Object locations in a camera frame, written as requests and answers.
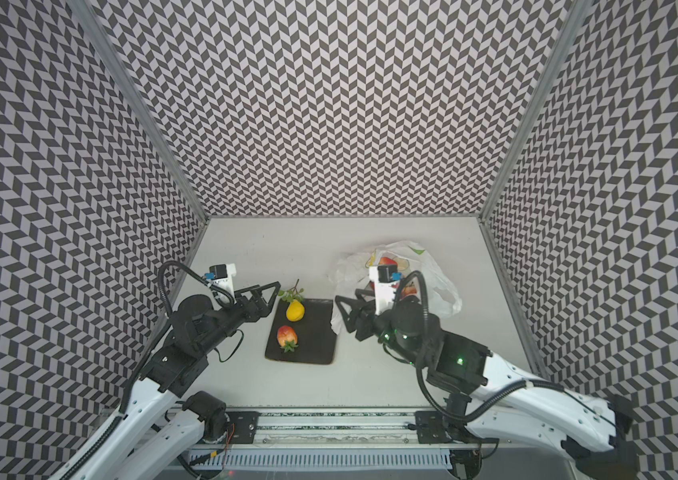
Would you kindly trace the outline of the yellow fake pear with leaves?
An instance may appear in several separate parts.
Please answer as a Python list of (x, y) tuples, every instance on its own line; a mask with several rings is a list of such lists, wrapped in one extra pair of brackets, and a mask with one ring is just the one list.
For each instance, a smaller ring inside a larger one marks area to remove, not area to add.
[(286, 304), (285, 316), (290, 322), (298, 322), (305, 315), (304, 289), (299, 283), (300, 280), (297, 279), (291, 288), (278, 292), (279, 300)]

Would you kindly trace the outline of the white plastic bag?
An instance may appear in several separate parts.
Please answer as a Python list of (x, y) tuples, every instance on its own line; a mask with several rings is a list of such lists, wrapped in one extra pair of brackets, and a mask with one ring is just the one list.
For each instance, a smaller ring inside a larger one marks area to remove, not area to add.
[(356, 289), (367, 287), (370, 281), (369, 268), (380, 265), (383, 257), (395, 261), (403, 276), (413, 270), (423, 274), (431, 313), (440, 318), (449, 318), (461, 311), (462, 300), (454, 283), (443, 273), (431, 253), (411, 240), (367, 247), (341, 257), (329, 275), (334, 296), (351, 296)]

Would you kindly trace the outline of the peach fake apple green leaf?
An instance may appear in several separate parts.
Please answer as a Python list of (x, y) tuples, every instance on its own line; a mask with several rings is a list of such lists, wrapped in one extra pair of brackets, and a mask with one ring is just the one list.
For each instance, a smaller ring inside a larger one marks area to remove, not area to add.
[(290, 326), (280, 327), (276, 339), (283, 352), (294, 352), (298, 347), (298, 336)]

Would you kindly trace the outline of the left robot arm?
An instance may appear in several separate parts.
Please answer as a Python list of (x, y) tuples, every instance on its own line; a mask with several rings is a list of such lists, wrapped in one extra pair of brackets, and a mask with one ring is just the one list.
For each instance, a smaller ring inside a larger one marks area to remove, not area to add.
[(223, 401), (187, 392), (208, 356), (245, 323), (268, 317), (280, 285), (235, 289), (232, 264), (198, 274), (170, 260), (158, 287), (166, 321), (127, 380), (118, 406), (56, 479), (154, 479), (202, 439), (225, 442), (231, 422)]

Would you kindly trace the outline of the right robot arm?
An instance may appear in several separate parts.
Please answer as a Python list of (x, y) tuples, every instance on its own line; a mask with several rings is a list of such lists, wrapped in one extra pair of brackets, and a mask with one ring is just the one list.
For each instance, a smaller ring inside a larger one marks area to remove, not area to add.
[(591, 479), (637, 478), (637, 448), (627, 438), (634, 422), (629, 399), (578, 393), (444, 330), (418, 270), (403, 275), (382, 265), (369, 275), (372, 289), (335, 298), (345, 328), (359, 341), (376, 339), (414, 369), (448, 439), (514, 440), (572, 462)]

